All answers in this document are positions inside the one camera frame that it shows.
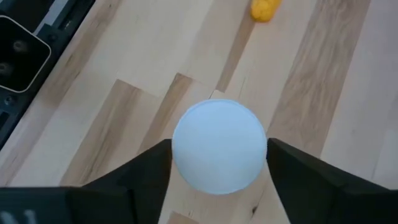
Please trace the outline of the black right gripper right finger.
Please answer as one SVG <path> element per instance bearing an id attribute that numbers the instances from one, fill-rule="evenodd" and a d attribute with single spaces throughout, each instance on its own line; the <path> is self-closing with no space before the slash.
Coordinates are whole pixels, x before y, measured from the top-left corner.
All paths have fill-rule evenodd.
<path id="1" fill-rule="evenodd" d="M 276 138 L 267 165 L 291 224 L 398 224 L 398 190 L 345 172 Z"/>

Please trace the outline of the small orange medicine bottle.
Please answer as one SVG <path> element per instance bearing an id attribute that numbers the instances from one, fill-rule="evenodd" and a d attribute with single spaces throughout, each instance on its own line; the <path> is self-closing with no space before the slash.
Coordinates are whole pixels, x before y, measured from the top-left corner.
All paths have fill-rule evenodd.
<path id="1" fill-rule="evenodd" d="M 269 22 L 275 15 L 282 0 L 252 0 L 251 17 L 257 22 Z"/>

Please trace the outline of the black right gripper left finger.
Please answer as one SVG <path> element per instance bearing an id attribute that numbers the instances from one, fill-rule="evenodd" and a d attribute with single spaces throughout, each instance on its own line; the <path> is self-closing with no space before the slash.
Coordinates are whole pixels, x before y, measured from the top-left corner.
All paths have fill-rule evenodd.
<path id="1" fill-rule="evenodd" d="M 81 187 L 0 187 L 0 224 L 158 224 L 171 166 L 164 139 Z"/>

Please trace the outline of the large orange medicine bottle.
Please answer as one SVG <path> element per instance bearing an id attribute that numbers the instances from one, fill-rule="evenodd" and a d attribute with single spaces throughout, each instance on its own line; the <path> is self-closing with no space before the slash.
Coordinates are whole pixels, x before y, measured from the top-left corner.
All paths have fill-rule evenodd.
<path id="1" fill-rule="evenodd" d="M 256 180 L 266 162 L 267 137 L 256 115 L 242 104 L 209 99 L 191 107 L 172 135 L 172 154 L 194 189 L 226 195 Z"/>

